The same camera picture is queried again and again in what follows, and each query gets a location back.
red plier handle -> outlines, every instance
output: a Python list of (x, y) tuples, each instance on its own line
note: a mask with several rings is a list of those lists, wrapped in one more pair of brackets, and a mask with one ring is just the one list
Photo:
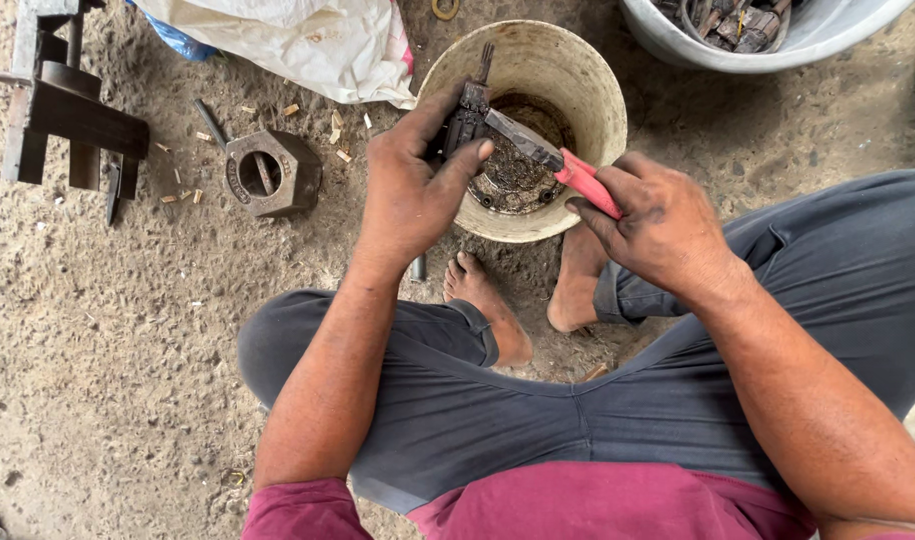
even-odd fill
[(595, 206), (601, 209), (607, 215), (614, 219), (620, 219), (624, 213), (620, 211), (611, 194), (604, 187), (604, 184), (598, 182), (594, 175), (597, 169), (585, 164), (580, 158), (571, 153), (567, 148), (561, 148), (561, 154), (564, 155), (564, 168), (560, 172), (554, 173), (561, 184), (568, 185), (578, 193), (591, 201)]

hand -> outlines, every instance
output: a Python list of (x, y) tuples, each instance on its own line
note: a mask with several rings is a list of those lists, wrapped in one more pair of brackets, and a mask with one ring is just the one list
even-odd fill
[(567, 208), (587, 222), (615, 263), (685, 303), (749, 272), (727, 246), (704, 190), (684, 173), (631, 152), (595, 178), (624, 212), (620, 221), (579, 197)]
[(421, 100), (367, 145), (370, 171), (356, 260), (403, 272), (451, 226), (468, 182), (494, 152), (494, 142), (473, 140), (454, 151), (436, 174), (423, 159), (427, 144), (457, 106), (465, 80)]

dirty bucket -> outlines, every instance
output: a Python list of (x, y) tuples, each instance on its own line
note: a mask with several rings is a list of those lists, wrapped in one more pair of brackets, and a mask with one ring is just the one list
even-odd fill
[[(552, 24), (509, 20), (472, 31), (437, 59), (418, 100), (447, 87), (454, 77), (474, 75), (488, 41), (495, 45), (487, 85), (496, 109), (548, 141), (562, 141), (592, 166), (607, 166), (623, 154), (627, 114), (618, 80), (593, 47)], [(553, 197), (550, 202), (523, 214), (504, 214), (486, 207), (468, 190), (454, 222), (499, 242), (548, 239), (580, 218), (564, 208), (569, 197), (578, 195), (576, 191), (560, 185), (553, 193), (547, 191), (547, 198)]]
[(823, 60), (848, 49), (910, 6), (913, 0), (809, 0), (790, 11), (781, 47), (771, 54), (728, 53), (690, 38), (651, 0), (622, 0), (620, 8), (644, 49), (673, 66), (726, 73), (771, 73)]

large nut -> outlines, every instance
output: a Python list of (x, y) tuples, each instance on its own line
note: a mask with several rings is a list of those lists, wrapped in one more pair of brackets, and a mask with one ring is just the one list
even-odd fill
[(295, 135), (266, 129), (227, 144), (224, 187), (255, 217), (292, 215), (317, 206), (323, 169)]

gray pants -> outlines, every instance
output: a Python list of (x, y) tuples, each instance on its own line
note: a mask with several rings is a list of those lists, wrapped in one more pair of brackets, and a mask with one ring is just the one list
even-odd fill
[[(724, 230), (767, 291), (903, 419), (915, 402), (915, 170), (759, 209)], [(264, 403), (274, 403), (332, 296), (283, 294), (241, 330), (240, 369)], [(595, 308), (623, 324), (688, 312), (612, 263)], [(406, 513), (488, 474), (551, 460), (670, 462), (787, 489), (692, 315), (586, 383), (506, 377), (486, 369), (496, 359), (487, 322), (468, 303), (399, 301), (374, 423), (351, 470), (355, 492)]]

